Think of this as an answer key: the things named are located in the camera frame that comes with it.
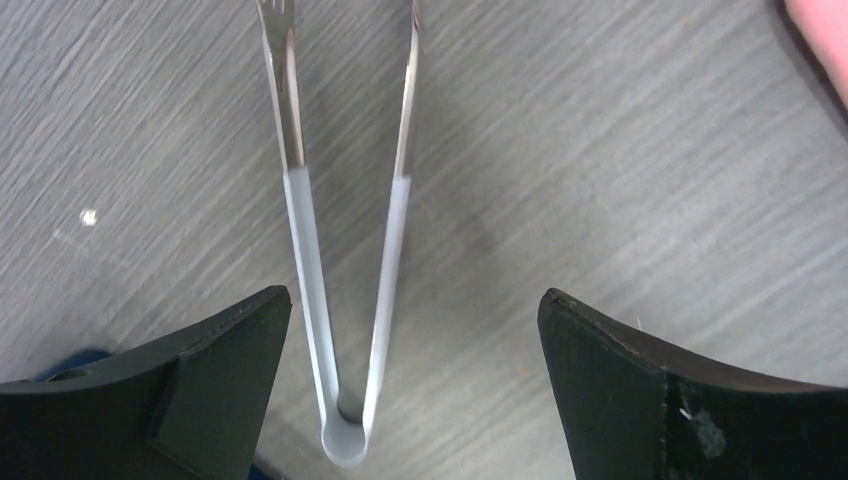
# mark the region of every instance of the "pink object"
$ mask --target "pink object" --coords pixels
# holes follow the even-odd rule
[[[848,106],[848,0],[786,0],[786,8]]]

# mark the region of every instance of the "tongs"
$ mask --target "tongs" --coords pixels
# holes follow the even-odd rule
[[[341,466],[357,465],[365,457],[374,426],[377,398],[386,370],[386,354],[389,347],[389,330],[397,287],[403,228],[409,203],[415,90],[420,57],[421,22],[418,0],[411,0],[411,2],[412,38],[403,89],[400,132],[389,199],[386,238],[383,244],[383,260],[377,287],[377,309],[371,340],[368,379],[365,386],[365,402],[360,424],[346,420],[338,407],[339,377],[330,329],[324,273],[321,269],[321,253],[315,226],[309,169],[303,155],[300,104],[295,72],[294,0],[257,0],[268,80],[271,83],[271,96],[276,107],[274,118],[280,143],[280,155],[283,160],[286,206],[303,301],[303,316],[306,320],[312,373],[315,377],[318,410],[321,414],[321,444],[327,456]]]

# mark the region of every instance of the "gray table surface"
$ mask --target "gray table surface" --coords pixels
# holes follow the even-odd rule
[[[0,2],[0,381],[288,285],[258,454],[293,480],[572,478],[535,323],[551,286],[724,362],[848,383],[848,125],[771,2],[424,9],[418,163],[362,466],[321,451],[249,0]],[[297,17],[355,412],[408,2],[300,1]]]

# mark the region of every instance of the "white spot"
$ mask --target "white spot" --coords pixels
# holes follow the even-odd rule
[[[86,227],[93,227],[97,224],[97,210],[86,208],[80,213],[80,222]]]

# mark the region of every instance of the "silver metal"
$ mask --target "silver metal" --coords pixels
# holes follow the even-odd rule
[[[321,415],[321,444],[333,462],[341,466],[354,466],[365,458],[368,450],[389,350],[389,333],[411,185],[415,92],[421,57],[419,3],[418,0],[412,0],[412,37],[404,82],[395,173],[392,179],[386,236],[383,243],[383,259],[377,286],[377,306],[374,314],[374,331],[361,423],[352,423],[343,418],[338,408],[339,378],[335,346],[330,328],[309,169],[303,159],[294,68],[294,1],[258,0],[257,3],[262,21],[262,41],[265,47],[264,56],[268,67],[271,96],[275,102],[277,137],[283,157],[286,208],[297,264],[303,316],[306,321],[306,336],[309,341],[318,411]]]
[[[295,69],[294,0],[257,0],[262,25],[262,46],[283,170],[302,167],[303,136]]]

